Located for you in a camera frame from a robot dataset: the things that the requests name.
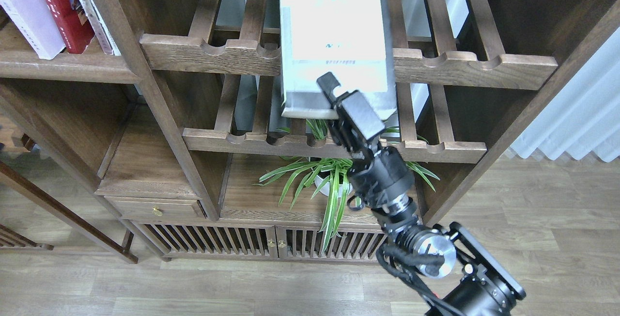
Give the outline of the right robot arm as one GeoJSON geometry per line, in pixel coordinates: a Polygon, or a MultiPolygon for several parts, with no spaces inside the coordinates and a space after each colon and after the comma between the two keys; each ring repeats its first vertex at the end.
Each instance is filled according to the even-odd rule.
{"type": "Polygon", "coordinates": [[[337,113],[328,125],[336,144],[353,160],[348,181],[386,235],[375,252],[381,267],[423,298],[428,316],[509,316],[524,288],[460,223],[419,223],[407,194],[414,175],[394,146],[381,144],[385,124],[363,93],[346,91],[330,72],[317,84],[337,113]]]}

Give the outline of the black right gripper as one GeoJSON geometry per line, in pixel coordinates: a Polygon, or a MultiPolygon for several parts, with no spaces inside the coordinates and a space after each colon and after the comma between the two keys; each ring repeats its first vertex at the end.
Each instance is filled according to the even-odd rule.
{"type": "Polygon", "coordinates": [[[415,212],[416,204],[407,194],[414,177],[396,148],[380,148],[379,137],[385,130],[383,120],[358,89],[349,92],[332,72],[317,79],[337,119],[328,122],[335,144],[352,157],[347,171],[355,195],[347,207],[359,211],[369,207],[375,212],[415,212]]]}

